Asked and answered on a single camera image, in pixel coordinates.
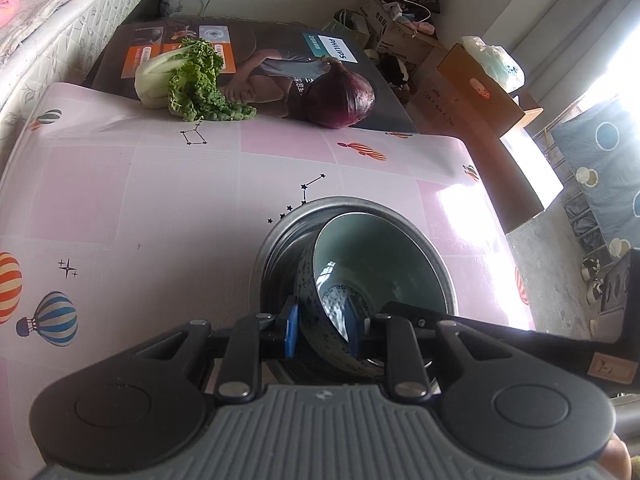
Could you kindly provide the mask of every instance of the curtain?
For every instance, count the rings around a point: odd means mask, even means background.
[[[558,0],[511,54],[525,72],[525,88],[544,108],[529,134],[586,92],[639,25],[640,0]]]

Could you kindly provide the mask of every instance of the red onion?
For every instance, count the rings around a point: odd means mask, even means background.
[[[324,56],[322,60],[331,68],[302,94],[306,118],[327,128],[344,128],[369,115],[376,101],[369,81],[333,57]]]

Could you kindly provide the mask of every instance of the green striped hot air balloon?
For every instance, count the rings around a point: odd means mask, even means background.
[[[60,110],[55,110],[55,109],[47,110],[42,115],[39,115],[36,117],[36,120],[29,125],[29,129],[37,130],[43,124],[54,123],[60,118],[61,115],[62,115],[62,111]]]

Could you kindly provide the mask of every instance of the ridged gray panel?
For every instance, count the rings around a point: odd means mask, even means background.
[[[428,410],[377,386],[274,385],[261,399],[225,406],[203,437],[146,471],[112,477],[44,470],[37,480],[605,480],[594,463],[559,474],[503,471],[442,433]]]

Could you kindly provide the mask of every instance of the blue fabric with circles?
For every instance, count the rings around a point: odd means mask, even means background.
[[[597,173],[597,184],[581,187],[605,243],[620,238],[640,247],[640,124],[613,99],[551,134],[574,174],[578,168]]]

